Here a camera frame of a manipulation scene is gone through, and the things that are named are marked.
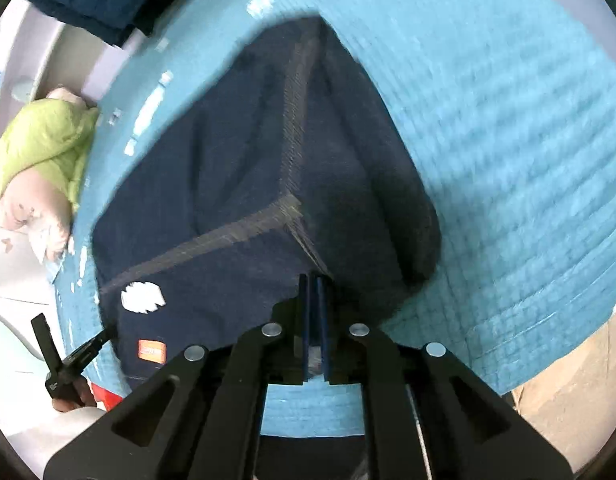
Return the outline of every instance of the beige floor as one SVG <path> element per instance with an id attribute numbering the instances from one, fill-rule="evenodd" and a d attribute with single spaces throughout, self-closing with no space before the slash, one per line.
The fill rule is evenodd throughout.
<path id="1" fill-rule="evenodd" d="M 521 415 L 581 469 L 616 428 L 616 314 L 513 394 Z"/>

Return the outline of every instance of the orange label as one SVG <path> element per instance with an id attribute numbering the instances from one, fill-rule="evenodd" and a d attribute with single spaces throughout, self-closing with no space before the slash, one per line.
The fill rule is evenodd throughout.
<path id="1" fill-rule="evenodd" d="M 161 341 L 139 339 L 139 359 L 163 365 L 166 362 L 166 345 Z"/>

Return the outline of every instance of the light blue textured cloth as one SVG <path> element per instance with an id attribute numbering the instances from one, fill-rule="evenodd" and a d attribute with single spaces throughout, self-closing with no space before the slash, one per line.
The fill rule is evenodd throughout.
<path id="1" fill-rule="evenodd" d="M 124 176 L 258 31 L 310 12 L 331 23 L 375 82 L 440 218 L 437 273 L 386 331 L 411 346 L 444 343 L 505 392 L 607 321 L 616 301 L 616 67 L 557 4 L 190 0 L 100 103 L 76 250 L 56 280 L 66 347 L 101 329 L 89 236 Z M 167 71 L 152 124 L 124 155 Z M 122 114 L 110 126 L 115 108 Z M 88 373 L 128 391 L 109 346 Z M 265 434 L 362 431 L 357 388 L 316 380 L 268 393 Z"/>

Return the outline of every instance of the white logo print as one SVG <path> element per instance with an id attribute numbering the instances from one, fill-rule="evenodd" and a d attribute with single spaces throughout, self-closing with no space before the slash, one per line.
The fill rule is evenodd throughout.
<path id="1" fill-rule="evenodd" d="M 159 285 L 154 283 L 133 282 L 121 293 L 123 308 L 137 314 L 155 312 L 165 304 Z"/>

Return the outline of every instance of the human hand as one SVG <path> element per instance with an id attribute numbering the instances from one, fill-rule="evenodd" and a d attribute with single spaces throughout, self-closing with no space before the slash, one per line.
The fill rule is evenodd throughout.
<path id="1" fill-rule="evenodd" d="M 97 407 L 97 401 L 95 400 L 95 396 L 90 391 L 88 381 L 86 381 L 85 377 L 79 377 L 77 380 L 73 381 L 72 384 L 77 390 L 79 398 L 85 406 L 90 406 L 92 408 Z M 53 399 L 53 408 L 58 412 L 67 413 L 72 412 L 72 410 L 82 408 L 82 406 L 72 400 Z"/>

